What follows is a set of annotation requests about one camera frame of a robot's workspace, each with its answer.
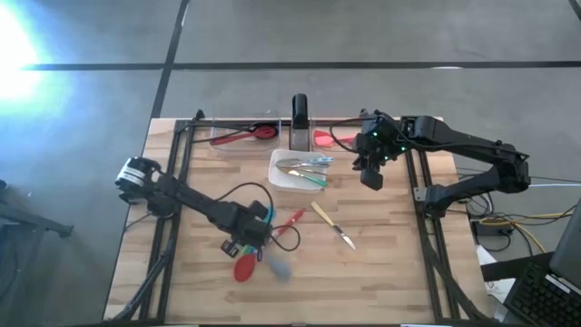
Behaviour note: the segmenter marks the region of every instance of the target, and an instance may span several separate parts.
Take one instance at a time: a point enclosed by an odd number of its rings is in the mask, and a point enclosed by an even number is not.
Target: yellow cable
[[[492,223],[488,223],[487,222],[487,218],[483,218],[480,219],[479,223],[485,225],[485,226],[506,226],[506,225],[514,225],[515,228],[518,228],[521,232],[525,233],[526,235],[528,235],[528,237],[531,238],[531,240],[533,240],[533,242],[535,242],[535,244],[538,246],[538,248],[541,250],[541,252],[546,253],[547,250],[545,250],[545,247],[543,246],[543,244],[541,244],[541,242],[535,237],[535,235],[533,235],[527,228],[523,227],[520,223],[520,221],[526,220],[526,218],[517,220],[517,221],[504,221],[504,222],[492,222]]]
[[[541,244],[541,242],[538,241],[538,239],[535,237],[535,235],[533,235],[531,232],[528,231],[527,228],[523,227],[520,225],[520,223],[513,223],[515,225],[515,227],[517,227],[521,232],[526,233],[532,240],[533,242],[535,242],[538,246],[539,249],[541,249],[541,251],[543,253],[547,253],[547,250],[545,250],[545,247],[543,246],[543,244]]]
[[[533,214],[533,215],[530,215],[529,217],[532,217],[532,218],[547,218],[547,219],[551,219],[551,218],[557,218],[557,217],[560,217],[560,216],[562,216],[562,215],[568,215],[568,214],[570,214],[570,213],[572,213],[572,212],[573,212],[573,210],[569,210],[569,211],[568,211],[568,212],[566,212],[566,213],[545,213],[545,214]]]

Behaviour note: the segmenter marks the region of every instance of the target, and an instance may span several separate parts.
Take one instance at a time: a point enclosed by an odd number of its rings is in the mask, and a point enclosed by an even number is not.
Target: red object
[[[335,143],[333,138],[330,137],[330,134],[327,132],[316,130],[314,136],[315,144],[318,146],[333,146],[333,144]],[[339,142],[353,143],[355,135],[338,137],[337,139],[339,140]]]
[[[275,234],[272,236],[274,239],[278,239],[279,237],[281,237],[281,235],[284,234],[284,232],[286,232],[289,229],[289,226],[292,226],[293,224],[295,224],[301,217],[302,214],[305,213],[306,209],[305,208],[301,208],[299,209],[296,213],[294,213],[294,215],[289,218],[289,220],[283,225],[284,227],[281,227],[279,229],[277,229],[275,231]]]
[[[257,127],[254,131],[252,131],[250,133],[234,135],[234,136],[229,136],[229,137],[223,137],[223,138],[213,140],[213,141],[211,141],[211,144],[213,144],[213,145],[226,144],[226,143],[238,141],[238,140],[241,140],[243,138],[253,137],[253,136],[256,138],[260,138],[260,139],[269,139],[269,138],[276,136],[277,133],[278,133],[278,131],[275,127],[263,125],[263,126]]]
[[[236,282],[246,282],[251,278],[256,266],[256,254],[244,254],[234,265],[234,279]]]

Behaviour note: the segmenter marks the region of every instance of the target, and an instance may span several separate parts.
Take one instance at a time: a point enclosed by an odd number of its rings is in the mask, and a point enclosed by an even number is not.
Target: laptop keyboard
[[[581,327],[581,296],[533,263],[515,282],[505,305],[535,326]]]

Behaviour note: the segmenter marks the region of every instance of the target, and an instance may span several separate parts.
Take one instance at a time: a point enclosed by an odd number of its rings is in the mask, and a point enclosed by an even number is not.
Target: red spoon
[[[234,279],[236,282],[246,282],[251,278],[256,266],[256,254],[244,254],[234,265]]]
[[[212,144],[212,145],[226,144],[226,143],[238,141],[238,140],[241,140],[243,138],[253,137],[253,136],[256,138],[260,138],[260,139],[269,139],[269,138],[276,136],[277,133],[278,133],[278,131],[275,127],[263,125],[263,126],[257,127],[254,131],[252,131],[250,133],[219,138],[219,139],[211,141],[210,144]]]

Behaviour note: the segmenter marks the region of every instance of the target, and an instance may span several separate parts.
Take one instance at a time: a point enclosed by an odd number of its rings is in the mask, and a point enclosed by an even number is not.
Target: red spatula
[[[330,137],[330,134],[327,132],[316,130],[314,135],[315,135],[315,144],[317,146],[332,147],[333,144],[335,143],[335,141],[333,141],[333,138]],[[337,139],[340,142],[353,143],[355,135],[342,136],[338,137]]]

